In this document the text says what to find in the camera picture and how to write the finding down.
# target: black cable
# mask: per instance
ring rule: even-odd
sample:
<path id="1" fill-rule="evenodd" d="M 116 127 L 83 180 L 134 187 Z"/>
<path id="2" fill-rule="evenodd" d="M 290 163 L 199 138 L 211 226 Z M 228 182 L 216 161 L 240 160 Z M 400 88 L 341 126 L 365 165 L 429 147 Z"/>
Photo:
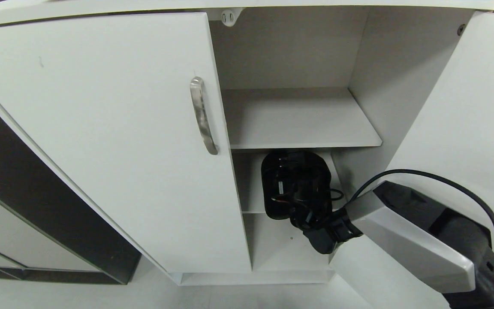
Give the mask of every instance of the black cable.
<path id="1" fill-rule="evenodd" d="M 482 207 L 482 209 L 488 214 L 489 219 L 491 219 L 491 222 L 494 226 L 494 212 L 492 209 L 487 205 L 479 196 L 475 195 L 472 191 L 468 190 L 468 188 L 465 188 L 461 186 L 460 184 L 457 184 L 456 182 L 453 182 L 447 178 L 443 178 L 441 176 L 427 173 L 427 172 L 422 172 L 420 170 L 387 170 L 384 171 L 380 174 L 377 174 L 376 176 L 373 176 L 373 178 L 369 179 L 368 182 L 365 182 L 359 189 L 352 195 L 352 198 L 349 200 L 349 202 L 357 199 L 359 194 L 365 190 L 370 184 L 372 184 L 375 180 L 378 178 L 381 178 L 382 176 L 390 175 L 390 174 L 414 174 L 414 175 L 419 175 L 419 176 L 425 176 L 428 178 L 432 178 L 437 180 L 438 182 L 443 182 L 444 184 L 448 184 L 449 186 L 456 188 L 460 192 L 463 192 L 465 195 L 468 195 L 472 200 L 474 200 L 476 203 L 478 203 L 479 206 Z"/>
<path id="2" fill-rule="evenodd" d="M 333 197 L 333 198 L 331 198 L 331 201 L 338 201 L 338 200 L 341 200 L 344 197 L 344 193 L 342 191 L 340 191 L 340 190 L 337 190 L 335 188 L 330 188 L 329 191 L 340 194 L 339 197 Z"/>

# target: white floor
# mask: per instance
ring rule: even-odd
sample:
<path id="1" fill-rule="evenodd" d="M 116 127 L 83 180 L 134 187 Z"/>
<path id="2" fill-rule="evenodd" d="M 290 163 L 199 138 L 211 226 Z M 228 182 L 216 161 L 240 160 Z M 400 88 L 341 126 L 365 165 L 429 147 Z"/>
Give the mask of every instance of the white floor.
<path id="1" fill-rule="evenodd" d="M 0 309 L 371 309 L 341 277 L 329 284 L 178 287 L 142 258 L 126 286 L 0 279 Z"/>

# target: white cabinet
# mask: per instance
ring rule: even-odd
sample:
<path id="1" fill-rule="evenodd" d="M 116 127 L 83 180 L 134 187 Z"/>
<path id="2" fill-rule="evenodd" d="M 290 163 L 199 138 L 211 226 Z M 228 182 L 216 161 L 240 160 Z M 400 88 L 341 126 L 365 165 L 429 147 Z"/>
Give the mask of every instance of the white cabinet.
<path id="1" fill-rule="evenodd" d="M 167 271 L 251 270 L 204 13 L 0 28 L 0 106 Z"/>

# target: cabinet door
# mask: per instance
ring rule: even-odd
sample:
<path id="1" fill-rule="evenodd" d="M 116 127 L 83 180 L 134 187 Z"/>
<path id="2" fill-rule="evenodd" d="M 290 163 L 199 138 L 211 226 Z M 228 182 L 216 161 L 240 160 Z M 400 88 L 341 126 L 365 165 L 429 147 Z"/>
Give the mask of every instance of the cabinet door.
<path id="1" fill-rule="evenodd" d="M 387 170 L 396 168 L 449 178 L 475 192 L 494 210 L 494 14 L 476 12 L 468 23 Z M 411 186 L 493 231 L 484 211 L 454 188 L 421 176 L 397 174 L 387 179 Z M 439 293 L 363 238 L 339 248 L 333 264 L 371 305 L 447 307 Z"/>
<path id="2" fill-rule="evenodd" d="M 1 113 L 168 272 L 250 271 L 205 13 L 0 27 Z"/>

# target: silver handle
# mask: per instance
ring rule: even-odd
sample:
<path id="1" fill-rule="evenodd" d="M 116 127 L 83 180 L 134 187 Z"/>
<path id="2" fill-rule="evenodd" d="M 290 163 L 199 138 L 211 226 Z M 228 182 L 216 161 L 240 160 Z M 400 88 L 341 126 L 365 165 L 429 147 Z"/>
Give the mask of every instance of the silver handle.
<path id="1" fill-rule="evenodd" d="M 218 150 L 212 139 L 207 113 L 205 112 L 205 104 L 203 102 L 202 78 L 194 77 L 192 79 L 190 82 L 190 93 L 192 94 L 192 103 L 194 104 L 194 111 L 196 112 L 196 119 L 198 120 L 199 132 L 202 134 L 203 143 L 210 154 L 216 155 L 218 154 Z"/>

